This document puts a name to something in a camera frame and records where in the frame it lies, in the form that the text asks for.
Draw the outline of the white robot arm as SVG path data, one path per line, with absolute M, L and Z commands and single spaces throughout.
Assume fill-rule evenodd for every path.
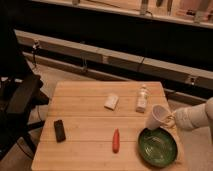
M 213 97 L 205 103 L 175 110 L 164 124 L 167 128 L 176 126 L 185 131 L 213 125 Z

